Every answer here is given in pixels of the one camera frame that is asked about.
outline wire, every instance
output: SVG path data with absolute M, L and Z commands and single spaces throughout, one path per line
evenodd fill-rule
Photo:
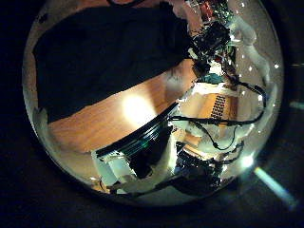
M 209 137 L 209 139 L 211 140 L 213 146 L 214 146 L 216 149 L 218 149 L 218 150 L 226 150 L 226 149 L 228 149 L 228 148 L 234 143 L 234 141 L 235 141 L 235 139 L 236 139 L 236 130 L 237 130 L 238 126 L 236 126 L 235 129 L 234 129 L 234 136 L 233 136 L 233 139 L 231 140 L 230 144 L 229 144 L 227 147 L 225 147 L 225 148 L 220 148 L 220 147 L 219 147 L 219 144 L 218 144 L 217 142 L 214 141 L 214 139 L 212 138 L 212 136 L 210 135 L 210 133 L 208 132 L 208 130 L 207 130 L 205 127 L 203 127 L 200 123 L 195 123 L 195 125 L 196 125 L 199 129 L 201 129 L 201 130 Z

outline black cable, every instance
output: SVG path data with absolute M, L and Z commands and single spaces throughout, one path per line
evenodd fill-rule
M 213 124 L 213 125 L 227 124 L 227 126 L 230 126 L 230 125 L 247 125 L 247 124 L 253 124 L 253 123 L 259 121 L 262 118 L 262 116 L 264 114 L 264 109 L 266 108 L 266 105 L 267 105 L 266 104 L 266 93 L 265 93 L 265 91 L 261 87 L 259 87 L 258 85 L 249 85 L 247 83 L 237 81 L 236 79 L 233 79 L 229 75 L 228 75 L 228 77 L 232 81 L 234 81 L 237 85 L 245 86 L 249 90 L 251 90 L 251 91 L 253 91 L 253 92 L 262 96 L 263 110 L 253 120 L 240 122 L 240 121 L 231 121 L 231 120 L 225 120 L 225 119 L 191 118 L 191 117 L 182 117 L 182 116 L 172 116 L 168 119 L 168 121 L 188 121 L 188 122 L 192 122 L 192 123 Z
M 228 149 L 228 148 L 234 143 L 234 141 L 235 141 L 235 139 L 236 139 L 236 130 L 237 130 L 237 127 L 238 127 L 238 126 L 236 126 L 235 129 L 234 129 L 234 136 L 233 136 L 233 139 L 231 140 L 230 144 L 229 144 L 226 148 L 220 148 L 220 147 L 219 147 L 219 144 L 218 144 L 217 142 L 214 141 L 214 139 L 212 138 L 212 136 L 210 135 L 210 133 L 208 132 L 208 130 L 207 130 L 205 127 L 203 127 L 200 123 L 195 123 L 195 125 L 196 125 L 200 130 L 202 130 L 202 131 L 209 137 L 209 139 L 211 140 L 213 146 L 214 146 L 216 149 L 218 149 L 218 150 L 226 150 L 226 149 Z

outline fisheye lens view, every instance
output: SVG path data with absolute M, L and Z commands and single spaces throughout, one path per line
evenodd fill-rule
M 258 0 L 47 1 L 23 60 L 50 158 L 100 196 L 148 206 L 209 197 L 252 167 L 283 81 Z

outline black cloth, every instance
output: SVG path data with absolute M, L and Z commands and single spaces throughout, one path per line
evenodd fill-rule
M 68 117 L 176 66 L 189 44 L 186 21 L 172 10 L 80 11 L 34 48 L 39 107 L 49 122 Z

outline dark background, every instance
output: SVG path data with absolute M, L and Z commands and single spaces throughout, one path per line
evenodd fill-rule
M 304 3 L 263 1 L 285 60 L 285 91 L 278 124 L 259 164 L 303 201 Z M 42 0 L 0 6 L 1 227 L 304 227 L 303 203 L 289 211 L 252 170 L 214 196 L 184 206 L 144 209 L 91 195 L 51 162 L 28 121 L 22 87 L 23 51 Z

